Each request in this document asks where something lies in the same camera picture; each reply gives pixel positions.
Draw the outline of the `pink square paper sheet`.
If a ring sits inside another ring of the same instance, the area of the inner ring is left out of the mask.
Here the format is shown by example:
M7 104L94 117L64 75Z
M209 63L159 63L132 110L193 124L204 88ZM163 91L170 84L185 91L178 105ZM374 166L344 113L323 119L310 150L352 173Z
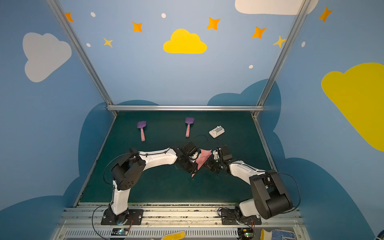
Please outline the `pink square paper sheet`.
M197 164L196 170L193 170L192 177L196 174L196 172L204 165L204 163L212 155L212 150L199 149L199 152L200 152L199 157L195 161L192 160L193 164Z

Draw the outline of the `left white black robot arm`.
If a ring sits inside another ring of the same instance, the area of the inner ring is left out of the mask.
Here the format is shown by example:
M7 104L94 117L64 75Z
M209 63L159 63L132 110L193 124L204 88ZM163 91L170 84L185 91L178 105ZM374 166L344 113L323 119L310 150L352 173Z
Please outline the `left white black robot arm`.
M186 172L194 174L198 168L197 159L201 156L202 150L192 142L181 148L170 147L152 152L130 149L128 154L120 156L112 167L113 197L104 211L101 225L140 225L144 211L129 210L128 202L131 188L138 183L143 172L163 165L178 164Z

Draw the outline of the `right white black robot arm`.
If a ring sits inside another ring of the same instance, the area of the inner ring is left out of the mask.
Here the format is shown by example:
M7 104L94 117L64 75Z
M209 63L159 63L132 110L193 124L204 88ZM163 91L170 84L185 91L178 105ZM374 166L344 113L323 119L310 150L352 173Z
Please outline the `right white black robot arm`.
M236 204L235 216L238 218L260 216L269 219L294 208L278 172L260 170L234 159L227 146L214 150L204 167L216 174L225 171L250 185L253 198Z

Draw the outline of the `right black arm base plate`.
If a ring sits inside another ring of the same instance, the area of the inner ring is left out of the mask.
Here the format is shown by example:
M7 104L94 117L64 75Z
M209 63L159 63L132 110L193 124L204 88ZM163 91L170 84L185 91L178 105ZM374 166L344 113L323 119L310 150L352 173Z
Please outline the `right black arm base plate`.
M219 208L218 216L222 219L223 225L261 225L261 217L259 215L244 216L238 209Z

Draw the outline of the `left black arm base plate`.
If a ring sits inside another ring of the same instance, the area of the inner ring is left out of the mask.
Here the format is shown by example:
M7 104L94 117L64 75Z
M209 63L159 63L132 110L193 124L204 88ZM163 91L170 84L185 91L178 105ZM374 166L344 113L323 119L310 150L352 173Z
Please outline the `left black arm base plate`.
M127 209L119 215L115 215L111 208L104 211L101 225L131 226L141 225L144 210Z

